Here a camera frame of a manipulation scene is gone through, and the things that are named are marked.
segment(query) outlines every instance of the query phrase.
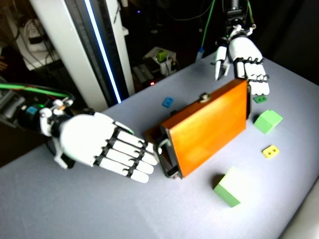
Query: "blue block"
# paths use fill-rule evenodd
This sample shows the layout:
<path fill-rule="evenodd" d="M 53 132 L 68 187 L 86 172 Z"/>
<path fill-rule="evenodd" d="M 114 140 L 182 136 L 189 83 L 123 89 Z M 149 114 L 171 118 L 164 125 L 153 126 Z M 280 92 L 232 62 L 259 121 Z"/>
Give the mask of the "blue block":
<path fill-rule="evenodd" d="M 162 106 L 169 108 L 171 106 L 171 104 L 173 104 L 174 99 L 171 97 L 166 97 L 165 100 L 163 101 L 163 103 L 161 104 Z"/>

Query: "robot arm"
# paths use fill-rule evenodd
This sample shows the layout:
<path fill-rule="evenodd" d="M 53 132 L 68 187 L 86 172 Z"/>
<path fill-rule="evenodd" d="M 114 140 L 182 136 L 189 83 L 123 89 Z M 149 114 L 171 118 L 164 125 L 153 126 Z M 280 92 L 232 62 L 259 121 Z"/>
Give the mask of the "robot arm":
<path fill-rule="evenodd" d="M 230 63 L 234 65 L 235 77 L 248 80 L 251 86 L 252 95 L 268 95 L 268 75 L 263 67 L 263 56 L 256 45 L 248 38 L 256 28 L 252 24 L 248 29 L 244 29 L 245 19 L 240 7 L 231 7 L 239 12 L 236 17 L 229 19 L 229 24 L 240 23 L 229 27 L 230 34 L 219 41 L 215 59 L 215 80 L 219 80 L 223 75 L 228 74 Z"/>
<path fill-rule="evenodd" d="M 74 162 L 97 165 L 147 183 L 158 163 L 153 144 L 104 114 L 66 115 L 63 110 L 72 103 L 55 100 L 52 108 L 39 112 L 41 132 L 52 137 L 56 148 L 54 160 L 65 169 L 73 167 Z"/>

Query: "gray table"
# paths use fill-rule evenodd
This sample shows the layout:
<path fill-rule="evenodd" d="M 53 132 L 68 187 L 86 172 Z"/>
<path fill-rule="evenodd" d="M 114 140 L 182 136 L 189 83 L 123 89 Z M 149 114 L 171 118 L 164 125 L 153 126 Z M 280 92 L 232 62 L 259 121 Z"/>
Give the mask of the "gray table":
<path fill-rule="evenodd" d="M 213 56 L 183 69 L 105 113 L 138 136 L 232 78 L 214 82 Z M 319 174 L 319 87 L 267 61 L 271 95 L 253 116 L 272 109 L 284 117 L 268 135 L 247 129 L 185 179 L 155 168 L 141 184 L 102 168 L 63 170 L 44 146 L 0 169 L 1 239 L 275 239 Z M 174 98 L 170 109 L 161 106 Z M 270 144 L 281 151 L 267 160 Z M 236 166 L 250 179 L 250 199 L 230 208 L 212 178 Z"/>

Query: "green cable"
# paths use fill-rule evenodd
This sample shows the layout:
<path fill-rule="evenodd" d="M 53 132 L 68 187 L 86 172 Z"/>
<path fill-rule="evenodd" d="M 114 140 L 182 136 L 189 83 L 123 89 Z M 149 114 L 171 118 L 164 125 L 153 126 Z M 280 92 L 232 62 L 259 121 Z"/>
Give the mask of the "green cable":
<path fill-rule="evenodd" d="M 251 10 L 250 2 L 248 1 L 248 9 L 249 9 L 249 16 L 250 16 L 250 21 L 252 24 L 255 24 L 254 18 L 253 18 L 253 11 Z"/>
<path fill-rule="evenodd" d="M 213 0 L 213 3 L 211 4 L 211 7 L 210 7 L 209 16 L 208 16 L 206 27 L 205 27 L 205 30 L 204 30 L 203 40 L 201 42 L 201 46 L 200 47 L 204 46 L 204 42 L 205 42 L 205 38 L 206 38 L 206 32 L 207 32 L 207 28 L 208 28 L 208 25 L 209 25 L 209 22 L 210 22 L 211 14 L 212 14 L 213 9 L 214 9 L 214 5 L 215 5 L 215 0 Z"/>
<path fill-rule="evenodd" d="M 19 86 L 19 85 L 0 84 L 0 89 L 24 90 L 24 91 L 31 91 L 31 92 L 36 92 L 36 93 L 40 93 L 40 94 L 50 95 L 50 96 L 69 97 L 69 95 L 67 95 L 67 94 L 42 90 L 42 89 L 33 88 L 33 87 Z"/>

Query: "white light strip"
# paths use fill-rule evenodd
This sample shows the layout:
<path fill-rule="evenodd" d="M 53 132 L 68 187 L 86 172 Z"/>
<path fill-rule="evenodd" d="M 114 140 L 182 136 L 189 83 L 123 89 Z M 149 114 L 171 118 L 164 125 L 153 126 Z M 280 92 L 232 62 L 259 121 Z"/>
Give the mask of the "white light strip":
<path fill-rule="evenodd" d="M 92 23 L 92 26 L 93 26 L 93 30 L 94 30 L 96 39 L 98 40 L 98 44 L 99 44 L 99 47 L 100 47 L 100 51 L 102 53 L 102 57 L 103 57 L 106 69 L 109 72 L 109 76 L 110 76 L 111 83 L 112 83 L 112 86 L 113 86 L 113 89 L 114 89 L 114 92 L 115 92 L 116 99 L 117 99 L 118 103 L 121 103 L 122 101 L 121 101 L 121 98 L 120 98 L 120 95 L 119 95 L 119 92 L 118 92 L 118 88 L 116 87 L 116 84 L 115 84 L 115 81 L 114 81 L 114 77 L 113 77 L 113 74 L 112 74 L 112 71 L 111 71 L 109 60 L 108 60 L 108 58 L 106 56 L 105 48 L 104 48 L 103 43 L 102 43 L 102 38 L 101 38 L 101 35 L 100 35 L 100 32 L 99 32 L 99 28 L 98 28 L 98 26 L 96 24 L 96 20 L 95 20 L 95 17 L 94 17 L 94 13 L 93 13 L 93 10 L 92 10 L 92 6 L 91 6 L 91 3 L 90 3 L 90 0 L 84 0 L 84 2 L 85 2 L 85 5 L 86 5 L 86 8 L 88 10 L 90 19 L 91 19 L 91 23 Z"/>

